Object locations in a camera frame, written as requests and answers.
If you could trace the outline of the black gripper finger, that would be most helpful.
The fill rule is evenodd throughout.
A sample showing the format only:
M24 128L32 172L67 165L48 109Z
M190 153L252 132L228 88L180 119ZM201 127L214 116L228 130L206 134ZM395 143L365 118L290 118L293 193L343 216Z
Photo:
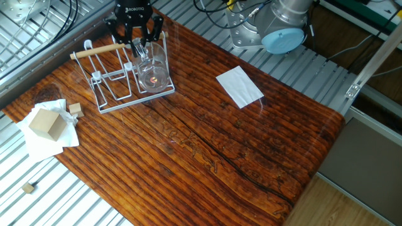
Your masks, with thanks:
M147 23L150 19L153 21L153 29L149 33ZM150 17L143 15L140 16L141 32L143 34L143 37L141 38L142 46L145 46L146 43L150 43L152 41L158 41L160 39L163 22L164 18L159 14L152 14Z
M128 45L131 43L130 37L126 36L127 33L124 35L120 35L117 26L119 25L119 22L117 21L116 18L105 18L104 23L111 32L111 35L114 37L115 41L119 44L125 44Z

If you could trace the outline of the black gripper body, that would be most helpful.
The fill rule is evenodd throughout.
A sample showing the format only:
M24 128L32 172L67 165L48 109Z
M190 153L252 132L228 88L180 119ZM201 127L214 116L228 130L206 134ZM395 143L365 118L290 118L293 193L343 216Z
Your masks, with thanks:
M114 15L117 24L145 27L153 14L150 0L115 0Z

